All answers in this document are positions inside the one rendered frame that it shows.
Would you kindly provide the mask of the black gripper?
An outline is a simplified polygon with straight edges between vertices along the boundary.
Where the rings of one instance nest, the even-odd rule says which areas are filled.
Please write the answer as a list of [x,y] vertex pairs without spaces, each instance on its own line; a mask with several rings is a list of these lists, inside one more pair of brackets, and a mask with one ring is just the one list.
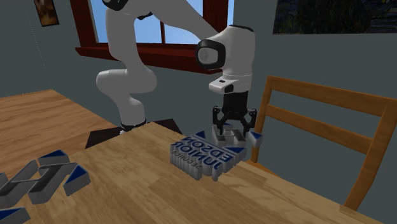
[[[230,93],[223,96],[223,106],[214,106],[212,108],[212,123],[217,127],[220,134],[223,134],[223,126],[227,120],[239,120],[243,126],[243,136],[254,128],[257,117],[256,109],[247,109],[248,91],[240,93]],[[246,120],[246,115],[251,117],[250,121]]]

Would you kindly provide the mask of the grey blue lettered logo sign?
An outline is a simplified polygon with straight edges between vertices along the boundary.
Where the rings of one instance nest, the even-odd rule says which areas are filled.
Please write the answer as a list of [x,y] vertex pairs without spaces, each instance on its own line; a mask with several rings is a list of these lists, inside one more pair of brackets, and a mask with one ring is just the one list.
[[252,130],[243,133],[226,124],[223,130],[212,126],[213,143],[210,143],[202,130],[170,145],[170,163],[187,173],[193,179],[203,176],[217,181],[223,173],[241,162],[247,155],[246,143],[260,146],[261,134]]
[[27,195],[32,204],[48,202],[60,185],[70,196],[91,183],[88,171],[62,150],[31,160],[14,177],[0,173],[0,224],[24,224],[30,220],[24,207],[15,205]]

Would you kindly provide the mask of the wooden chair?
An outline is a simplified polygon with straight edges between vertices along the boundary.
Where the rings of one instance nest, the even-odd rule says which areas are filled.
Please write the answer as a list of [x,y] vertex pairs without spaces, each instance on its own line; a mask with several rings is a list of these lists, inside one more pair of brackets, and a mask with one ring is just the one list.
[[[380,121],[374,136],[366,137],[269,104],[274,90],[379,116]],[[358,178],[344,202],[345,207],[355,211],[375,180],[397,126],[397,99],[268,76],[254,127],[255,132],[262,132],[265,118],[268,116],[366,155]]]

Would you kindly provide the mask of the red framed window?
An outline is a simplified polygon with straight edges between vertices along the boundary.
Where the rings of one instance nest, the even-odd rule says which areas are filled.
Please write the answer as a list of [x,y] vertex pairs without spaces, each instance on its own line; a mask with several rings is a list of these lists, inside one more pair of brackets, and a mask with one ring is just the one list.
[[[79,55],[97,59],[114,60],[108,44],[99,43],[94,32],[94,20],[90,12],[89,0],[69,0],[73,12],[80,46]],[[203,0],[204,19],[217,31],[222,31],[228,20],[229,0]],[[164,23],[159,23],[161,43],[139,43],[137,49],[143,63],[147,66],[162,67],[202,74],[219,73],[220,69],[202,69],[196,60],[196,46],[193,44],[168,44],[165,42]]]

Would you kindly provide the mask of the large dark wall picture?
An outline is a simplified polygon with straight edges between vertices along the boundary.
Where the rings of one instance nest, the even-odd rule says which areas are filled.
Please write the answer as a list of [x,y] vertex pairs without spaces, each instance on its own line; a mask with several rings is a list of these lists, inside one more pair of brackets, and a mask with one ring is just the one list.
[[278,0],[273,33],[397,33],[397,0]]

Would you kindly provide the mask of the small brown wall picture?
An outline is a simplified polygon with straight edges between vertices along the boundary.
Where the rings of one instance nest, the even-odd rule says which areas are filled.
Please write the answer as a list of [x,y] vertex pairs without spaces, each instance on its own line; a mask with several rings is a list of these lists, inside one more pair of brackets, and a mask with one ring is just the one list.
[[42,27],[59,25],[59,20],[53,0],[34,0]]

